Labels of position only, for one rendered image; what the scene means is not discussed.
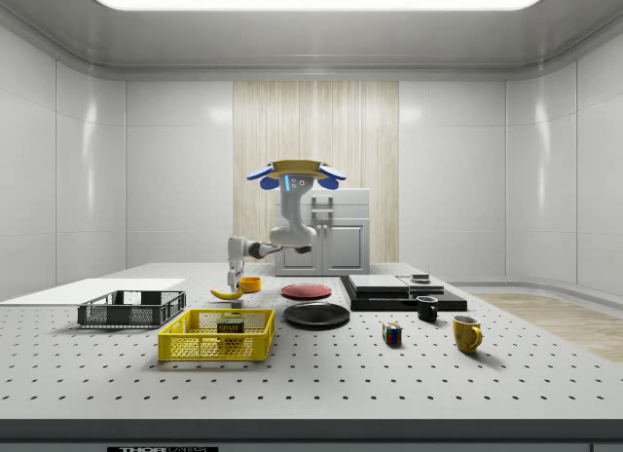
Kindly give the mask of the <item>red plate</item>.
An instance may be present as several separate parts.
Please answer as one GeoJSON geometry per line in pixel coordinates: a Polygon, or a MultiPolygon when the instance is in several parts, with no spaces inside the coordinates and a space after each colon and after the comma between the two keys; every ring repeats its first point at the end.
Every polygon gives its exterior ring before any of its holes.
{"type": "Polygon", "coordinates": [[[293,299],[321,299],[329,297],[332,289],[320,283],[295,283],[283,287],[280,293],[293,299]]]}

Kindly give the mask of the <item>yellow basket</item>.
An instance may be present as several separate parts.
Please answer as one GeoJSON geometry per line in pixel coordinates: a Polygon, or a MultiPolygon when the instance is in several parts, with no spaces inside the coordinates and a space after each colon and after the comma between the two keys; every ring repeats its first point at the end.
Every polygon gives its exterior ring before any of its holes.
{"type": "Polygon", "coordinates": [[[275,332],[273,309],[190,309],[158,333],[160,360],[261,360],[275,332]],[[243,333],[218,333],[223,317],[244,318],[243,333]]]}

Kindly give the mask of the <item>black plate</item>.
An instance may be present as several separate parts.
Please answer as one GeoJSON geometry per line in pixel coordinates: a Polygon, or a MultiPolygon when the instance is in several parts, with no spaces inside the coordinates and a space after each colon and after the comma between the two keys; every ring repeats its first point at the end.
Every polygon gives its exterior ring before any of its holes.
{"type": "Polygon", "coordinates": [[[311,327],[329,327],[349,321],[350,312],[339,305],[325,302],[307,302],[290,306],[283,311],[291,323],[311,327]]]}

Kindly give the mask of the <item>white cabinet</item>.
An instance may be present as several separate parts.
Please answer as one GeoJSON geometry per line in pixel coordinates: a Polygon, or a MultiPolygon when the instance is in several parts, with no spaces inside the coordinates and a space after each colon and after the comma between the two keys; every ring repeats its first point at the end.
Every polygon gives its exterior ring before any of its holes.
{"type": "Polygon", "coordinates": [[[314,187],[301,199],[303,222],[316,231],[311,251],[275,257],[278,276],[367,274],[370,266],[368,188],[314,187]]]}

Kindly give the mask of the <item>dark grey basket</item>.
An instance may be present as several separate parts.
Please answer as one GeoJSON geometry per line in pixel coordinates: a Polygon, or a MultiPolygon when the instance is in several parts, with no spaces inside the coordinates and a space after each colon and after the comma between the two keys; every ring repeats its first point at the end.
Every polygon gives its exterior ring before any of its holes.
{"type": "Polygon", "coordinates": [[[78,324],[116,328],[160,327],[186,306],[186,292],[116,290],[78,307],[78,324]]]}

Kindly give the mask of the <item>black stove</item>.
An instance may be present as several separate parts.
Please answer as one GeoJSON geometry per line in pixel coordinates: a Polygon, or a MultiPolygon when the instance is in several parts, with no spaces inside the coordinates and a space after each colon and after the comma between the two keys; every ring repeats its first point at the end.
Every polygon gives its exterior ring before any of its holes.
{"type": "Polygon", "coordinates": [[[418,296],[437,298],[439,311],[467,310],[467,301],[441,283],[394,275],[350,275],[341,281],[353,311],[415,311],[418,296]]]}

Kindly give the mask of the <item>white board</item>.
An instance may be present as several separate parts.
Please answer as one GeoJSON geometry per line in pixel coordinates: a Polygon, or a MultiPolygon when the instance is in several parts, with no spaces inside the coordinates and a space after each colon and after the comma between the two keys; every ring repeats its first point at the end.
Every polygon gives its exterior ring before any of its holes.
{"type": "Polygon", "coordinates": [[[0,305],[79,305],[115,290],[166,290],[184,279],[86,279],[0,302],[0,305]]]}

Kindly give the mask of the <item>black mug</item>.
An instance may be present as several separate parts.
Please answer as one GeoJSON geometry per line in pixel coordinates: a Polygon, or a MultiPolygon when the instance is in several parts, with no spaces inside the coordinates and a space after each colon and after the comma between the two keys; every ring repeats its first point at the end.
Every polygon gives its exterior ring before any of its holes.
{"type": "Polygon", "coordinates": [[[433,296],[418,296],[416,301],[419,319],[435,322],[438,317],[438,299],[433,296]]]}

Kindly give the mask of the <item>yellow mug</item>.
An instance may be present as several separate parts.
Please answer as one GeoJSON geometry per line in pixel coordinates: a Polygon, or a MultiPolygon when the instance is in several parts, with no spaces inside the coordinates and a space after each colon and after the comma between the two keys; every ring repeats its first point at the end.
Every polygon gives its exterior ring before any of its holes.
{"type": "Polygon", "coordinates": [[[454,316],[452,324],[458,349],[466,354],[475,353],[483,341],[480,321],[470,316],[454,316]]]}

